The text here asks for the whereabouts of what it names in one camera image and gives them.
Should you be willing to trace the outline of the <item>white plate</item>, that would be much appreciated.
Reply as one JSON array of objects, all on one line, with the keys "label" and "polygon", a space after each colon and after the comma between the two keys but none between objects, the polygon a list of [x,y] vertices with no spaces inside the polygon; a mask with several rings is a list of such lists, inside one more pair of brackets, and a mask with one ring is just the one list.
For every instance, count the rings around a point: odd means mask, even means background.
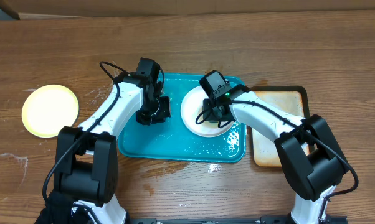
[{"label": "white plate", "polygon": [[207,98],[206,93],[201,86],[197,86],[190,90],[183,98],[181,103],[181,118],[185,126],[192,133],[202,137],[216,137],[226,133],[234,122],[229,123],[223,128],[218,128],[217,123],[208,121],[202,124],[196,124],[196,118],[202,112],[203,100]]}]

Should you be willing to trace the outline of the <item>yellow plate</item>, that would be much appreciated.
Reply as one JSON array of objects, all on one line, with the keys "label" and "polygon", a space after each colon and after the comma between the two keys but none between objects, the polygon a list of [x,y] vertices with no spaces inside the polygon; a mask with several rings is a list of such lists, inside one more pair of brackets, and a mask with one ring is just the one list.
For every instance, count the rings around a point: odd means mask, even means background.
[{"label": "yellow plate", "polygon": [[79,114],[76,95],[62,85],[46,85],[25,100],[21,118],[24,127],[40,138],[56,137],[65,126],[73,126]]}]

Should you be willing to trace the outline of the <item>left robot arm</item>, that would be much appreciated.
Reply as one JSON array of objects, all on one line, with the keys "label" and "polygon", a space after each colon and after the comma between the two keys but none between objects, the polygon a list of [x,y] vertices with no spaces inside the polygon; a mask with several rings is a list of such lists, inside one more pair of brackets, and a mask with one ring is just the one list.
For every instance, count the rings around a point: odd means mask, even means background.
[{"label": "left robot arm", "polygon": [[170,99],[162,96],[164,72],[141,58],[136,71],[122,70],[99,109],[78,127],[63,127],[57,137],[55,165],[47,175],[54,189],[42,188],[45,201],[37,223],[131,223],[119,204],[117,139],[132,116],[142,125],[171,117]]}]

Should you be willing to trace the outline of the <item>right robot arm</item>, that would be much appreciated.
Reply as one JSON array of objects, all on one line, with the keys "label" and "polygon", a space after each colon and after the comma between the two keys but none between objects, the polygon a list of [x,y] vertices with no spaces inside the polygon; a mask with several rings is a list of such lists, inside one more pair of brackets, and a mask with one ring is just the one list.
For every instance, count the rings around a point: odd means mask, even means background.
[{"label": "right robot arm", "polygon": [[216,70],[199,81],[207,95],[196,124],[236,121],[272,141],[290,187],[296,193],[291,223],[331,223],[325,210],[336,186],[352,167],[327,122],[284,112],[261,100],[245,85],[231,86]]}]

